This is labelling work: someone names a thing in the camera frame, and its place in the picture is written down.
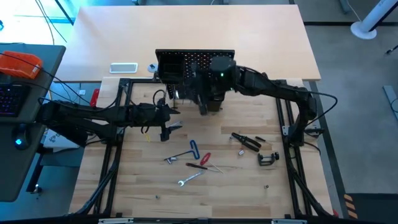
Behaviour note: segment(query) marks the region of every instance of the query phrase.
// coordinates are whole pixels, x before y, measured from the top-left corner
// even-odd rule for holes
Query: black perforated panel
[[[234,58],[234,50],[156,50],[156,57],[162,55],[183,55],[183,83],[178,85],[167,85],[170,99],[174,97],[174,89],[178,90],[180,99],[190,99],[192,91],[187,88],[187,83],[193,78],[192,63],[196,62],[200,70],[209,70],[213,57],[227,56]]]

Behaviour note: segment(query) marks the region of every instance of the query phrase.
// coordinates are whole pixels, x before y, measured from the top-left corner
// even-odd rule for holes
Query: orange object
[[[11,57],[0,55],[0,72],[13,77],[34,79],[43,65],[43,61],[36,55],[9,50],[4,51],[3,54],[10,55]]]

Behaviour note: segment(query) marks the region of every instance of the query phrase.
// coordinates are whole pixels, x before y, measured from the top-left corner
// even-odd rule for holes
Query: gray floor
[[[181,4],[182,1],[148,0],[147,4],[165,2]],[[248,4],[286,2],[253,0],[248,1]],[[341,13],[337,0],[322,1],[325,4],[316,0],[295,2],[305,21],[356,20],[352,13]],[[350,1],[362,18],[376,2]],[[387,21],[398,21],[397,13],[391,14]],[[387,49],[398,44],[398,27],[378,27],[377,38],[368,41],[354,37],[349,27],[307,26],[306,30],[322,76],[322,81],[318,83],[319,91],[336,95],[339,99],[337,107],[326,118],[346,192],[398,193],[398,163],[395,162],[398,158],[398,151],[395,150],[398,121],[382,90],[383,85],[392,85],[398,93],[398,52],[388,57],[384,55]],[[99,88],[99,84],[73,84],[71,87],[74,90],[86,89],[84,98],[89,101],[92,89]],[[59,84],[52,89],[68,98]],[[69,94],[72,99],[76,98],[72,92],[69,91]],[[330,99],[322,99],[324,108],[332,104]],[[339,212],[328,158],[324,148],[322,151],[331,201]],[[79,160],[81,155],[77,153],[75,158]],[[36,195],[22,191],[16,202],[0,203],[0,220],[67,213],[77,173],[77,168],[46,167],[39,180],[45,192],[36,199]]]

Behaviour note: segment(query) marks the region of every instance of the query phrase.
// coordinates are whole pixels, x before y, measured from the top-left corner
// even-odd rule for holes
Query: pliers
[[[256,142],[255,140],[247,137],[242,136],[240,134],[232,133],[232,137],[236,138],[239,142],[242,143],[243,146],[248,147],[249,149],[253,150],[254,152],[259,152],[261,148],[261,144]]]

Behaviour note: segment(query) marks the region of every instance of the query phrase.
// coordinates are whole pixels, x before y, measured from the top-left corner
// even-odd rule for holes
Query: silver wrench
[[[200,170],[198,173],[196,173],[195,175],[192,175],[192,176],[190,176],[190,177],[188,177],[187,179],[185,179],[185,180],[180,180],[178,183],[180,184],[180,187],[182,187],[182,186],[184,186],[184,184],[186,183],[186,182],[188,182],[189,180],[192,180],[192,179],[194,179],[195,177],[197,177],[197,176],[199,176],[199,175],[202,175],[202,174],[204,174],[205,173],[205,171],[204,170]]]

